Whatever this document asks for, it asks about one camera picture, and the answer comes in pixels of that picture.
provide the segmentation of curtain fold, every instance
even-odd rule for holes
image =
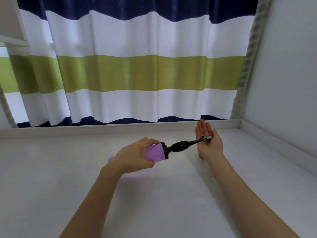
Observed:
[[[258,0],[18,0],[19,127],[229,119]]]

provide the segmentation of hand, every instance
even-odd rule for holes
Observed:
[[[203,159],[209,159],[214,156],[223,155],[222,139],[215,129],[211,129],[211,126],[208,122],[205,122],[203,119],[198,121],[195,132],[196,139],[201,139],[203,135],[212,135],[213,137],[210,141],[203,141],[197,144],[198,154]]]
[[[145,159],[145,149],[159,143],[160,141],[158,140],[146,137],[140,139],[133,144],[123,147],[109,164],[115,165],[121,174],[152,168],[154,162]]]

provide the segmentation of purple balloon pump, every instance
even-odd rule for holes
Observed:
[[[171,147],[167,147],[164,142],[161,142],[159,144],[155,144],[146,148],[145,159],[149,161],[153,161],[153,162],[167,160],[170,152],[180,152],[185,149],[188,149],[188,147],[194,144],[197,144],[204,140],[211,140],[211,139],[212,139],[212,136],[204,136],[203,138],[194,140],[194,141],[180,141],[173,144]],[[113,160],[114,157],[115,156],[110,157],[108,162]]]

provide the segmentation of forearm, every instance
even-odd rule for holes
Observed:
[[[60,238],[98,238],[105,223],[120,172],[107,164],[64,229]]]
[[[241,179],[223,154],[207,163],[244,237],[298,237]]]

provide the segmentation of navy blue stripe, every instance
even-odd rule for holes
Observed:
[[[219,118],[216,118],[211,115],[202,115],[200,117],[201,119],[204,120],[222,120]],[[195,121],[194,119],[182,119],[179,117],[175,116],[168,116],[164,118],[160,118],[156,123],[162,123],[162,122],[181,122],[181,121]],[[79,123],[72,123],[72,119],[70,117],[66,117],[61,123],[54,125],[55,126],[78,126],[78,125],[101,125],[101,124],[129,124],[129,123],[151,123],[148,121],[142,121],[142,120],[137,120],[133,118],[125,118],[125,119],[118,119],[110,123],[102,123],[100,121],[95,120],[93,117],[85,117],[82,118]],[[25,123],[18,123],[19,128],[30,128],[30,122],[25,122]],[[50,122],[47,121],[46,123],[37,126],[37,127],[52,127],[50,125]]]
[[[91,10],[119,20],[155,11],[170,21],[209,15],[214,24],[255,15],[257,3],[258,0],[18,0],[20,9],[45,20],[45,11],[71,20],[78,20]]]

